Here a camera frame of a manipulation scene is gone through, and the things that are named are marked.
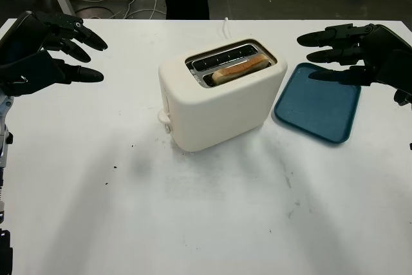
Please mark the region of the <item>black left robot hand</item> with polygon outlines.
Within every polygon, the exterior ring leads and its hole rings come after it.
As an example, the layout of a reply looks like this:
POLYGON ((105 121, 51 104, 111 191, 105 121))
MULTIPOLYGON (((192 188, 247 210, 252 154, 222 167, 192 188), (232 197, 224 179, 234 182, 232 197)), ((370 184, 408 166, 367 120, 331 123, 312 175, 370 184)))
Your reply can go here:
POLYGON ((74 40, 98 51, 108 48, 80 17, 31 11, 21 14, 1 38, 1 91, 17 97, 52 84, 103 81, 99 71, 66 64, 49 54, 62 51, 80 62, 90 62, 90 56, 74 40))

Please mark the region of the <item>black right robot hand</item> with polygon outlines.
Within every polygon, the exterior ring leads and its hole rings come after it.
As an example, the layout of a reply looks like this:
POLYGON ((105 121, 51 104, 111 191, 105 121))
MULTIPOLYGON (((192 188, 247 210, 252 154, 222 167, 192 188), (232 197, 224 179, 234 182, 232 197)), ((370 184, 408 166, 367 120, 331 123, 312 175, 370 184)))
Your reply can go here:
POLYGON ((306 58, 315 63, 336 62, 343 71, 317 70, 309 78, 342 85, 370 86, 379 83, 395 89, 399 106, 411 104, 411 45, 382 24, 341 24, 297 38, 305 47, 325 47, 306 58))

